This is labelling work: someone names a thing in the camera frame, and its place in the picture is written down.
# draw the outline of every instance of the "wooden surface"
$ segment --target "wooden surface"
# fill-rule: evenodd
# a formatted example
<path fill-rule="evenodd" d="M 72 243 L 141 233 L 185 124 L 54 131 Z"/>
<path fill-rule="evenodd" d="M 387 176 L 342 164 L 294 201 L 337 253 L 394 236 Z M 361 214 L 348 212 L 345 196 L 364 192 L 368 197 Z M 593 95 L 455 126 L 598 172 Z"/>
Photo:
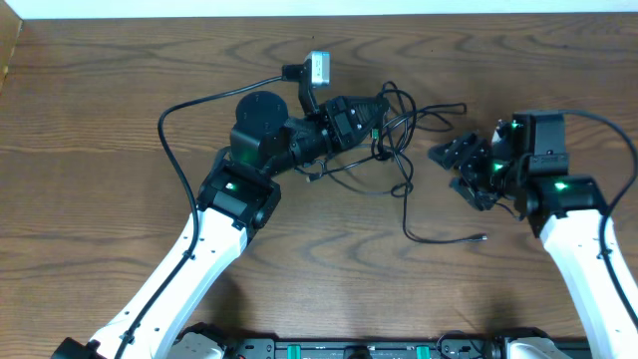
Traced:
<path fill-rule="evenodd" d="M 371 96 L 394 80 L 423 106 L 469 104 L 457 132 L 415 134 L 409 221 L 437 239 L 486 231 L 489 241 L 414 244 L 401 233 L 400 200 L 286 174 L 270 222 L 191 322 L 281 337 L 522 325 L 582 336 L 528 225 L 472 210 L 426 150 L 534 108 L 590 110 L 638 139 L 638 15 L 31 21 L 0 97 L 0 356 L 48 357 L 66 336 L 86 341 L 172 246 L 188 207 L 157 138 L 162 110 L 276 76 L 312 49 L 333 60 L 320 101 Z M 293 84 L 267 90 L 300 113 Z M 195 188 L 228 144 L 238 100 L 167 120 Z M 595 175 L 610 198 L 629 173 L 624 146 L 592 122 L 567 124 L 572 172 Z M 399 178 L 392 164 L 353 173 L 368 188 Z M 637 199 L 632 189 L 614 216 L 634 273 Z"/>

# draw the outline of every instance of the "brown tabletop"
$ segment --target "brown tabletop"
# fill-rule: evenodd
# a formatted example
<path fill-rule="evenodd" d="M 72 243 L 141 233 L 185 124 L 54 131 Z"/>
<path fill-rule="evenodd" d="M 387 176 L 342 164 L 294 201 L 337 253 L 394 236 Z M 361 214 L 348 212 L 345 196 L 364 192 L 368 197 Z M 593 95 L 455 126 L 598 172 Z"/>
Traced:
<path fill-rule="evenodd" d="M 399 199 L 285 174 L 270 222 L 189 322 L 280 337 L 511 326 L 583 336 L 528 224 L 471 209 L 426 152 L 463 131 L 489 136 L 496 120 L 537 108 L 599 113 L 637 139 L 638 15 L 27 21 L 0 96 L 0 356 L 45 357 L 66 336 L 86 341 L 177 239 L 188 205 L 158 140 L 161 111 L 276 76 L 310 50 L 332 55 L 332 87 L 319 101 L 373 96 L 394 80 L 422 106 L 468 103 L 466 116 L 451 118 L 453 133 L 415 134 L 409 224 L 436 239 L 485 231 L 489 240 L 415 244 L 402 234 Z M 300 115 L 296 85 L 265 90 Z M 193 187 L 228 145 L 239 99 L 167 120 Z M 591 121 L 566 123 L 572 172 L 594 175 L 610 199 L 629 175 L 625 146 Z M 400 178 L 393 164 L 353 174 L 365 188 Z M 614 215 L 634 272 L 637 199 L 630 190 Z"/>

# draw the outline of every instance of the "green marking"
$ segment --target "green marking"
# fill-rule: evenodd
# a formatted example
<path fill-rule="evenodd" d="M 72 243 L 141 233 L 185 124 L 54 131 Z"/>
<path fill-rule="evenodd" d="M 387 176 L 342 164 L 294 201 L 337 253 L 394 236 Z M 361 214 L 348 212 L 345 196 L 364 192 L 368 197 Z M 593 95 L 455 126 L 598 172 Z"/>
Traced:
<path fill-rule="evenodd" d="M 556 187 L 556 189 L 558 189 L 558 190 L 564 190 L 564 189 L 566 189 L 566 188 L 568 188 L 568 187 L 569 187 L 569 185 L 565 184 L 565 182 L 556 182 L 556 183 L 554 184 L 554 186 L 555 186 L 555 187 Z"/>
<path fill-rule="evenodd" d="M 418 346 L 417 347 L 417 359 L 430 359 L 430 347 Z"/>
<path fill-rule="evenodd" d="M 288 359 L 301 359 L 301 346 L 288 345 Z"/>

